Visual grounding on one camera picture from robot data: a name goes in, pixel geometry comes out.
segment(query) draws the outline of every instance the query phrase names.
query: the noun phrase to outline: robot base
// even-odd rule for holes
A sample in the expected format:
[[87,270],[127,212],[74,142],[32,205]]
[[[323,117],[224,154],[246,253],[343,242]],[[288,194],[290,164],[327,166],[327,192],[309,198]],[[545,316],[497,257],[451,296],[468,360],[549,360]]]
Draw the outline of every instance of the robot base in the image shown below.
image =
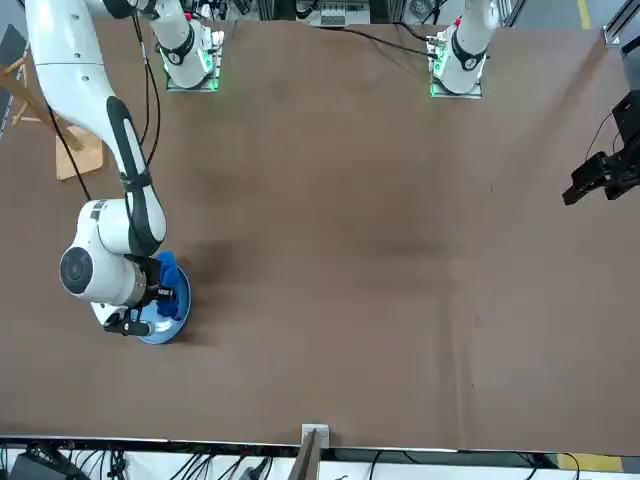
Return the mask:
[[171,79],[169,72],[165,68],[166,74],[166,86],[168,92],[205,92],[213,93],[218,91],[218,85],[220,82],[220,66],[222,64],[222,46],[224,43],[224,32],[217,31],[213,34],[214,41],[209,51],[202,52],[202,61],[208,67],[211,68],[204,79],[195,87],[182,88]]
[[178,267],[180,279],[175,287],[178,297],[178,318],[174,320],[169,317],[162,317],[158,314],[158,307],[153,301],[140,312],[140,319],[153,325],[153,333],[146,337],[139,337],[140,341],[151,345],[168,343],[180,333],[182,327],[187,322],[191,310],[191,285],[184,271]]
[[435,44],[427,42],[427,52],[438,56],[436,59],[429,58],[428,60],[429,73],[431,77],[429,83],[429,95],[433,98],[482,98],[482,83],[480,81],[478,81],[470,91],[459,94],[449,91],[444,85],[442,85],[442,82],[438,78],[438,75],[444,68],[444,63],[446,61],[447,44],[451,42],[450,36],[447,35],[448,30],[449,29],[437,33],[437,42]]

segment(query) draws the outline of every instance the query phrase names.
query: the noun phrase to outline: floor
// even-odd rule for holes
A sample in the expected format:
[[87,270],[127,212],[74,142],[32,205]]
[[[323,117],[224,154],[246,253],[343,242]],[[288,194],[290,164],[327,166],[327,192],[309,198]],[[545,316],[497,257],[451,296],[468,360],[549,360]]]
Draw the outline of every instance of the floor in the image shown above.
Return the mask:
[[[416,23],[418,19],[407,2],[406,20]],[[438,23],[446,25],[464,10],[465,0],[447,0],[442,7]],[[516,22],[521,28],[601,28],[606,25],[622,6],[624,0],[527,0]],[[627,43],[640,34],[640,16],[631,22],[621,42]]]

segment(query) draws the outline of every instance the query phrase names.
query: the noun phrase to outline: blue object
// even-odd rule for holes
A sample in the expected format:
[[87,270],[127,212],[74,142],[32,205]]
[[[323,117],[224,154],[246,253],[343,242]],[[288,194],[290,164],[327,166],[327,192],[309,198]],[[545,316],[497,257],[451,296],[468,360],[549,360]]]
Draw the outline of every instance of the blue object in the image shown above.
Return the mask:
[[184,271],[178,266],[171,252],[156,255],[161,264],[160,285],[175,291],[176,301],[157,302],[154,300],[140,312],[139,320],[150,323],[153,333],[138,337],[144,343],[159,345],[172,340],[187,321],[191,310],[191,286]]

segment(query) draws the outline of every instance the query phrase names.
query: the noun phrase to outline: metal frame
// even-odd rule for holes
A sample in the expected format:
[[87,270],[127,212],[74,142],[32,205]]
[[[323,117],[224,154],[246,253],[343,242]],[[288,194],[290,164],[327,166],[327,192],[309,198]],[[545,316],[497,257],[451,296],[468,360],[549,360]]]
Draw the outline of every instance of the metal frame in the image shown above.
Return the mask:
[[603,27],[604,41],[607,45],[620,44],[618,35],[633,20],[638,10],[640,10],[640,0],[627,0],[624,2],[624,5],[616,12],[611,21]]
[[518,15],[520,15],[525,2],[526,0],[516,0],[515,5],[511,7],[509,15],[505,18],[504,23],[502,24],[503,27],[511,28],[515,25],[516,20],[518,19]]

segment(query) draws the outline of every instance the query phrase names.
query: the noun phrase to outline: blue plate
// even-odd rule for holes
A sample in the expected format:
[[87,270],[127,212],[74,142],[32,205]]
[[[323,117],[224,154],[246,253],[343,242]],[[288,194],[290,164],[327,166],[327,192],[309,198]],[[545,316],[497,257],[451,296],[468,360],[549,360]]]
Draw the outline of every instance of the blue plate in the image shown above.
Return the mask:
[[191,285],[184,271],[178,267],[180,280],[175,287],[178,298],[178,320],[158,315],[158,307],[154,300],[140,312],[140,320],[153,324],[154,331],[146,337],[138,337],[140,341],[151,345],[160,345],[171,341],[187,322],[191,310]]

